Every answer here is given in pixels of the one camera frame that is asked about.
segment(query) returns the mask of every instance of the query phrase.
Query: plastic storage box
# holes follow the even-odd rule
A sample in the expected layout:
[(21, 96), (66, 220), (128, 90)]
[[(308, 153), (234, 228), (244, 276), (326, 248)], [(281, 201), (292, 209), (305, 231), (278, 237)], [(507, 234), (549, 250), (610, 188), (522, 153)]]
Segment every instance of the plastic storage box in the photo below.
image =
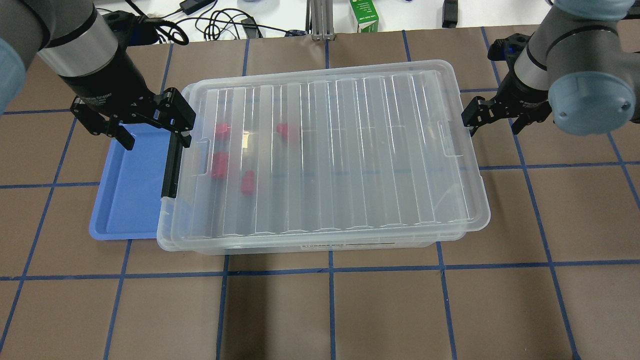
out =
[(428, 60), (205, 80), (165, 250), (420, 247), (490, 212), (453, 68)]

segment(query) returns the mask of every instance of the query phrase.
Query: green and white box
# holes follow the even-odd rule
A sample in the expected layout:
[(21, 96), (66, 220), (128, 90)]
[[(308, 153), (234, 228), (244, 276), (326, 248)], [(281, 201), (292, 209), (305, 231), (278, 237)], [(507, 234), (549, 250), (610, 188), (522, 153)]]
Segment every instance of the green and white box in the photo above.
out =
[(359, 33), (377, 33), (380, 17), (373, 0), (351, 0), (351, 14)]

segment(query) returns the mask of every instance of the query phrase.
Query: brown table surface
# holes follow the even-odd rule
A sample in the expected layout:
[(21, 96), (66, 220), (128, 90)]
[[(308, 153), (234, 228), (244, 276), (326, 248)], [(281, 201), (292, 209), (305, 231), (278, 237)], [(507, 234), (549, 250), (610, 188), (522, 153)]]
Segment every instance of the brown table surface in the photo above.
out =
[[(535, 26), (128, 50), (149, 87), (407, 60), (491, 96), (487, 39)], [(640, 51), (640, 21), (620, 24)], [(489, 226), (423, 249), (165, 252), (88, 233), (109, 140), (39, 59), (0, 119), (0, 359), (640, 359), (640, 126), (473, 138)]]

